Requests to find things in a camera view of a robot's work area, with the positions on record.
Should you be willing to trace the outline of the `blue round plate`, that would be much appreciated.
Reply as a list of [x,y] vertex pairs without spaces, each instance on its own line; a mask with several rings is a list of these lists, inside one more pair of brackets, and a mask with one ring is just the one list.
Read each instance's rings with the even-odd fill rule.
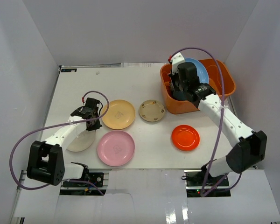
[[197,71],[197,75],[199,77],[200,83],[209,84],[208,72],[200,61],[198,61],[194,58],[185,58],[185,62],[193,63],[196,66],[196,71]]

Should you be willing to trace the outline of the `black floral square plate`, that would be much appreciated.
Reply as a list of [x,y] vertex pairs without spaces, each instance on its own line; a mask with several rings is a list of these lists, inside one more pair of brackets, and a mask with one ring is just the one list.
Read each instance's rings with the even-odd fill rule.
[[170,88],[170,91],[173,92],[174,91],[174,86],[172,84],[172,82],[170,81],[169,82],[169,88]]

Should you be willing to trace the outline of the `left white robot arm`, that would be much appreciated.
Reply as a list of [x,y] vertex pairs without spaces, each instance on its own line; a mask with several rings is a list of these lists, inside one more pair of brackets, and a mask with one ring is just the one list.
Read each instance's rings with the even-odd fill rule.
[[98,119],[102,103],[87,98],[86,103],[70,114],[68,126],[62,126],[44,141],[35,141],[30,147],[27,176],[50,185],[73,179],[78,186],[89,182],[88,166],[72,162],[64,163],[63,153],[82,152],[94,142],[96,130],[102,125]]

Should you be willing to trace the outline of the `cream round plate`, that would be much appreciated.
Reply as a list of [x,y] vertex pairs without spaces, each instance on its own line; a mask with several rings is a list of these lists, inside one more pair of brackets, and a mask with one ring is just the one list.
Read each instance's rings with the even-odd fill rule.
[[71,152],[82,152],[90,147],[96,137],[96,131],[83,131],[81,132],[67,147]]

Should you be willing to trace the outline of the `teal square plate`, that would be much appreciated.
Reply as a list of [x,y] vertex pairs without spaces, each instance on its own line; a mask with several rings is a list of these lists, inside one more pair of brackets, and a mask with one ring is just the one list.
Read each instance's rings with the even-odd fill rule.
[[178,100],[178,101],[187,101],[187,96],[184,92],[182,91],[174,91],[172,92],[172,96],[175,100]]

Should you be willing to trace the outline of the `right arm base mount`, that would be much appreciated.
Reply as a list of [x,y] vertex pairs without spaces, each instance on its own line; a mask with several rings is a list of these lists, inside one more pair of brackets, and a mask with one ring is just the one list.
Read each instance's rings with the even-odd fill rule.
[[[204,175],[201,170],[185,170],[184,175],[181,177],[185,181],[185,189],[187,198],[200,198],[202,193],[206,193],[211,189],[213,185],[220,181],[223,175],[209,178],[206,181],[204,190],[202,191],[202,185]],[[214,190],[212,190],[206,197],[230,197],[231,192],[229,190],[229,180],[225,177]]]

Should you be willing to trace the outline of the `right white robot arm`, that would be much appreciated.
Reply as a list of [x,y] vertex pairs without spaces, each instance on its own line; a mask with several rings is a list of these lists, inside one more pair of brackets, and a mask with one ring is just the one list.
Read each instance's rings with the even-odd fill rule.
[[254,131],[224,107],[216,91],[209,84],[200,82],[193,63],[172,63],[170,77],[174,89],[207,115],[232,146],[226,156],[212,159],[202,167],[201,179],[205,185],[214,185],[219,176],[230,172],[240,174],[264,159],[267,135]]

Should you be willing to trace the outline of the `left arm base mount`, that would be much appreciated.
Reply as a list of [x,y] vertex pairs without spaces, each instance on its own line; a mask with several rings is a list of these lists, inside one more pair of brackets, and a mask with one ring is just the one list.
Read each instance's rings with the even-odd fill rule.
[[[103,181],[104,181],[104,173],[103,172],[88,172],[87,174],[83,174],[83,176],[80,178],[82,181],[88,181],[96,185],[97,187],[103,187]],[[90,184],[84,183],[84,182],[69,182],[64,181],[62,183],[62,186],[65,188],[78,188],[78,187],[91,187]]]

